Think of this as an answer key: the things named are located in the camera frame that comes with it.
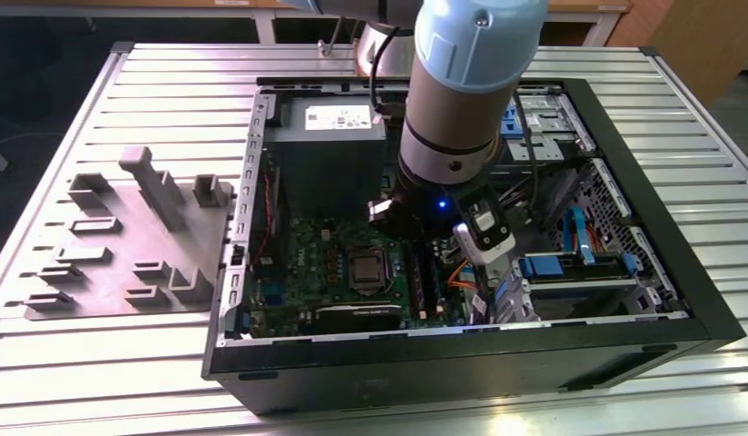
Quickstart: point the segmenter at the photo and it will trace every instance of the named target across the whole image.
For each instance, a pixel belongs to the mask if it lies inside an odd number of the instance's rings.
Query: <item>barcode label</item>
[[[487,313],[487,303],[484,302],[484,300],[481,300],[481,298],[477,295],[473,296],[473,300],[470,300],[470,304],[473,304],[473,307],[476,307],[476,310],[480,313]]]

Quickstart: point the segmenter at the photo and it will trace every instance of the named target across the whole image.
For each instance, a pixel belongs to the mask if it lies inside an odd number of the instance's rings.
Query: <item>metal workbench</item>
[[[25,273],[77,211],[73,175],[132,183],[116,160],[124,144],[149,144],[177,181],[216,173],[238,185],[256,76],[312,74],[353,74],[349,47],[329,59],[309,45],[110,54],[0,256],[0,431],[748,434],[748,337],[608,391],[261,419],[200,378],[206,314],[29,322],[6,307],[39,285]],[[748,333],[748,161],[736,145],[661,60],[636,49],[543,48],[525,75],[589,81]]]

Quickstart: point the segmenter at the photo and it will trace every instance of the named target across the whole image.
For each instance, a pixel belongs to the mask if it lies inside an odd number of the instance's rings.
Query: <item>black cable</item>
[[[473,278],[476,281],[476,288],[477,288],[477,296],[484,301],[485,311],[481,314],[483,320],[481,324],[487,324],[491,319],[491,314],[493,312],[492,306],[495,302],[492,301],[492,293],[487,286],[487,267],[484,265],[474,265],[473,266]]]
[[[5,143],[9,143],[14,139],[19,139],[19,138],[23,138],[23,137],[27,137],[27,136],[64,136],[64,134],[25,132],[22,134],[14,134],[13,136],[9,136],[7,138],[2,138],[0,140],[0,145],[5,144]]]
[[[521,133],[524,137],[524,146],[528,149],[528,157],[531,159],[531,172],[532,172],[532,194],[531,194],[531,210],[535,207],[535,200],[539,195],[539,171],[537,163],[535,162],[535,150],[532,150],[531,127],[528,126],[528,119],[524,116],[524,107],[521,106],[521,99],[519,93],[515,91],[515,106],[517,107],[517,118],[521,125]]]
[[[376,54],[373,55],[372,72],[369,73],[369,96],[372,97],[373,111],[378,114],[384,113],[384,108],[382,105],[376,101],[376,69],[378,68],[378,61],[382,59],[382,54],[385,53],[386,46],[396,37],[396,33],[398,32],[398,30],[400,27],[392,28],[389,34],[386,34],[385,41],[382,41],[382,44],[376,49]]]

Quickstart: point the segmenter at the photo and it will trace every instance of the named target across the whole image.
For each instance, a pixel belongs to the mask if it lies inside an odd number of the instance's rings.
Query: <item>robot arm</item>
[[[425,0],[421,7],[404,0],[282,1],[321,14],[413,25],[398,180],[393,198],[370,204],[369,220],[402,239],[446,233],[449,224],[469,261],[488,263],[515,245],[487,172],[548,1]]]

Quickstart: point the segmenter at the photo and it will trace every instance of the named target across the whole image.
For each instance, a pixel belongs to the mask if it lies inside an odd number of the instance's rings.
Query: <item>label sticker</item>
[[[528,125],[539,125],[539,115],[536,114],[525,114],[525,119],[528,120]]]
[[[368,105],[310,106],[305,111],[306,130],[370,129]]]
[[[478,297],[478,295],[473,295],[473,300],[470,300],[470,304],[473,304],[473,307],[476,307],[476,310],[480,313],[487,313],[487,303],[484,302],[484,300],[481,300],[481,297]]]

